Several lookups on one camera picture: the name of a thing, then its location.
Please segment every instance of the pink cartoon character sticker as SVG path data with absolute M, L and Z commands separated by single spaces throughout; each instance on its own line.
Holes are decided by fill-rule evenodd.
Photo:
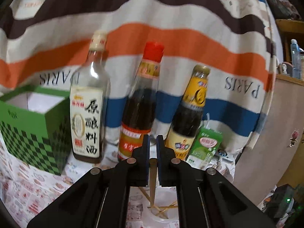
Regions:
M 292 133 L 291 137 L 290 138 L 290 145 L 289 147 L 293 147 L 295 145 L 296 142 L 298 142 L 297 138 L 299 136 L 299 130 L 294 130 L 294 132 Z

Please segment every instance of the patterned tablecloth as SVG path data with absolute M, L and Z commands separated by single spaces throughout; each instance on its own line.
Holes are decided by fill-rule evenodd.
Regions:
M 155 146 L 150 148 L 150 157 L 156 158 Z M 117 147 L 107 144 L 105 156 L 99 164 L 78 161 L 71 153 L 61 176 L 39 170 L 14 156 L 6 149 L 0 134 L 0 198 L 14 220 L 25 228 L 28 222 L 47 207 L 93 167 L 102 170 L 117 164 Z M 216 168 L 229 181 L 233 181 L 235 165 L 213 158 L 210 167 Z M 129 228 L 144 227 L 141 221 L 142 202 L 145 198 L 138 188 L 131 188 L 127 224 Z M 166 228 L 178 228 L 178 221 Z

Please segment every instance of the green box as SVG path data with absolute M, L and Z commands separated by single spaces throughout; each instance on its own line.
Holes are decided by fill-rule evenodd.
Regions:
M 35 86 L 0 97 L 0 130 L 10 154 L 60 175 L 72 148 L 69 92 Z
M 201 127 L 186 162 L 194 168 L 205 170 L 222 140 L 222 133 Z

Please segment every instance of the gold bottle cap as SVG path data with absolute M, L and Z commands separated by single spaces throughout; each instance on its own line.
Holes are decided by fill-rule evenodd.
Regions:
M 107 43 L 107 33 L 102 30 L 97 30 L 93 34 L 89 50 L 103 51 L 105 49 L 106 43 Z
M 210 74 L 210 68 L 202 65 L 196 65 L 193 71 L 204 73 L 205 75 Z

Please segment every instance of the metal screw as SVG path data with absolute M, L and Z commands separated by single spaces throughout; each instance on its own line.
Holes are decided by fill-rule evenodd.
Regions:
M 135 158 L 128 158 L 127 163 L 128 164 L 134 164 L 134 163 L 136 163 L 136 159 Z
M 93 169 L 90 171 L 90 173 L 91 173 L 92 175 L 98 175 L 98 174 L 100 173 L 100 169 L 99 169 L 99 168 L 93 168 Z
M 178 158 L 173 158 L 173 159 L 171 159 L 171 163 L 172 163 L 172 164 L 179 164 L 180 162 L 181 162 L 181 160 L 178 159 Z
M 207 169 L 207 173 L 208 173 L 209 175 L 215 175 L 215 174 L 216 174 L 216 170 L 215 170 L 214 168 L 208 168 L 208 169 Z

